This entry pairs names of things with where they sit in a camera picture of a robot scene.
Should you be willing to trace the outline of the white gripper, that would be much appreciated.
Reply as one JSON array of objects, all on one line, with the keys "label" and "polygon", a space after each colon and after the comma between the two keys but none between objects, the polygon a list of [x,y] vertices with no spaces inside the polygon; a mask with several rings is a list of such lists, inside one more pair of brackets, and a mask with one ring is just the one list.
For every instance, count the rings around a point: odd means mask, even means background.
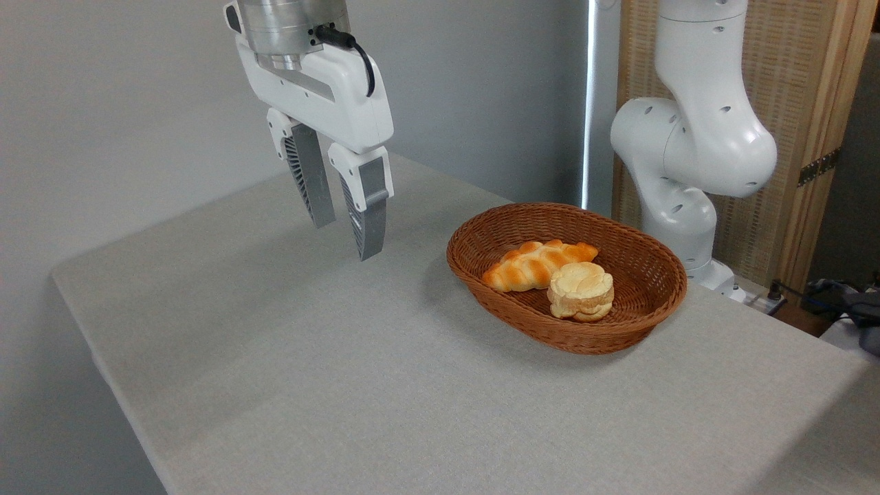
[{"label": "white gripper", "polygon": [[372,65],[375,88],[368,96],[368,76],[357,52],[326,46],[305,54],[299,70],[266,69],[242,35],[235,39],[252,91],[273,107],[267,125],[274,148],[288,165],[312,223],[323,228],[336,220],[319,132],[336,142],[328,157],[340,176],[360,260],[376,256],[386,238],[386,203],[394,195],[388,151],[380,146],[394,132],[380,69]]}]

